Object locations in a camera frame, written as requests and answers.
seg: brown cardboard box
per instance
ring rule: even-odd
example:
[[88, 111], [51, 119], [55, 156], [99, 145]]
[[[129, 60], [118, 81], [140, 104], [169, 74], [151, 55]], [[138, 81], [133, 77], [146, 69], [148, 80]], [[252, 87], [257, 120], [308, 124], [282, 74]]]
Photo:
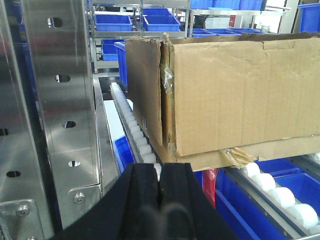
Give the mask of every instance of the brown cardboard box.
[[163, 162], [203, 170], [320, 151], [319, 34], [125, 44], [134, 114]]

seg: white roller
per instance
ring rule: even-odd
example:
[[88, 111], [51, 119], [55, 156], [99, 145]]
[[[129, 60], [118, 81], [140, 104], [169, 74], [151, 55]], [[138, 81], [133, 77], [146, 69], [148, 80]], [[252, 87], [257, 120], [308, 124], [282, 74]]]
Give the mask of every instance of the white roller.
[[315, 162], [317, 162], [317, 163], [320, 163], [320, 152], [315, 153], [315, 154], [313, 155], [313, 160], [314, 160]]
[[249, 178], [252, 178], [254, 175], [260, 173], [260, 168], [255, 162], [250, 162], [244, 168], [242, 168], [242, 172]]
[[137, 126], [138, 125], [138, 122], [136, 120], [133, 120], [133, 121], [128, 121], [128, 126], [129, 128], [130, 127], [133, 127], [133, 126]]
[[296, 204], [294, 194], [287, 187], [276, 187], [269, 190], [268, 194], [285, 209]]
[[306, 229], [311, 229], [318, 225], [318, 215], [316, 211], [308, 204], [295, 204], [287, 208], [291, 214]]
[[157, 158], [154, 153], [142, 155], [142, 160], [145, 164], [155, 164], [157, 162]]
[[139, 131], [141, 131], [139, 126], [131, 126], [130, 127], [130, 132], [131, 133], [135, 133], [135, 132], [139, 132]]
[[136, 145], [137, 145], [138, 147], [139, 147], [139, 146], [142, 146], [142, 145], [148, 144], [147, 139], [146, 139], [145, 137], [136, 139], [136, 140], [135, 140], [135, 143], [136, 143]]
[[127, 112], [124, 112], [123, 115], [126, 118], [126, 117], [133, 116], [133, 113], [131, 111], [127, 111]]
[[152, 152], [150, 145], [142, 145], [139, 146], [139, 152], [141, 154], [141, 156], [145, 155], [145, 154], [150, 154]]
[[312, 228], [310, 228], [310, 233], [312, 235], [314, 234], [320, 234], [320, 225], [317, 225], [317, 226], [313, 226]]
[[142, 131], [136, 131], [132, 133], [132, 137], [134, 140], [140, 139], [144, 137], [144, 133]]
[[276, 182], [269, 173], [259, 173], [251, 178], [263, 191], [276, 188]]
[[160, 175], [161, 175], [161, 165], [160, 165], [160, 163], [155, 163], [155, 164], [153, 164], [153, 167], [154, 167], [154, 169], [156, 171], [156, 175], [157, 175], [158, 181], [159, 181], [160, 180]]
[[127, 116], [125, 119], [126, 119], [127, 122], [136, 120], [135, 116]]

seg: round hole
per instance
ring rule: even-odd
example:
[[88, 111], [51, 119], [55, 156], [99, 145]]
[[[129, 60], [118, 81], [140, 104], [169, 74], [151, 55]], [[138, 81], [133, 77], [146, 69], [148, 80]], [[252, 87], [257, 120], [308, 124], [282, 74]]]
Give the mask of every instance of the round hole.
[[19, 172], [19, 171], [8, 171], [6, 173], [6, 176], [9, 177], [9, 178], [20, 177], [20, 175], [21, 175], [21, 172]]
[[74, 121], [65, 121], [64, 124], [62, 124], [62, 127], [65, 129], [74, 128], [76, 126], [76, 123]]
[[47, 23], [49, 28], [61, 28], [63, 25], [63, 21], [59, 17], [48, 17]]
[[70, 161], [70, 162], [68, 162], [68, 166], [70, 167], [70, 168], [75, 168], [75, 167], [78, 167], [78, 166], [80, 166], [80, 162], [79, 161]]

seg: steel shelf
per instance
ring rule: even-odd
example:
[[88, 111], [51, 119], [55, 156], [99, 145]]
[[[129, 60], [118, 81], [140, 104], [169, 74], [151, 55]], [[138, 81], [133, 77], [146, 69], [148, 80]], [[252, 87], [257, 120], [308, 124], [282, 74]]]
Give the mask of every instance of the steel shelf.
[[118, 61], [96, 61], [96, 66], [98, 69], [106, 69], [106, 68], [118, 68]]
[[285, 11], [250, 11], [250, 10], [208, 10], [190, 9], [193, 15], [216, 15], [216, 16], [283, 16]]
[[[184, 31], [168, 31], [166, 32], [170, 38], [184, 38], [185, 32]], [[160, 38], [164, 35], [162, 31], [143, 31], [142, 36], [148, 38]]]
[[139, 31], [97, 31], [94, 30], [94, 38], [95, 39], [105, 39], [105, 38], [115, 38], [115, 37], [133, 37], [133, 36], [141, 36]]

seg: bolt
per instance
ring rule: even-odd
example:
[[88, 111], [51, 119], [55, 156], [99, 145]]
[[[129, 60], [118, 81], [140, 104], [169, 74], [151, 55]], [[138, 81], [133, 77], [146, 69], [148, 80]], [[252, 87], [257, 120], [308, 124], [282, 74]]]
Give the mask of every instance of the bolt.
[[74, 203], [75, 204], [82, 204], [84, 203], [86, 200], [85, 195], [82, 192], [78, 192], [75, 196], [74, 196]]
[[28, 208], [27, 205], [19, 206], [19, 208], [16, 211], [16, 215], [18, 217], [25, 217], [25, 216], [29, 215], [29, 213], [30, 213], [30, 209]]

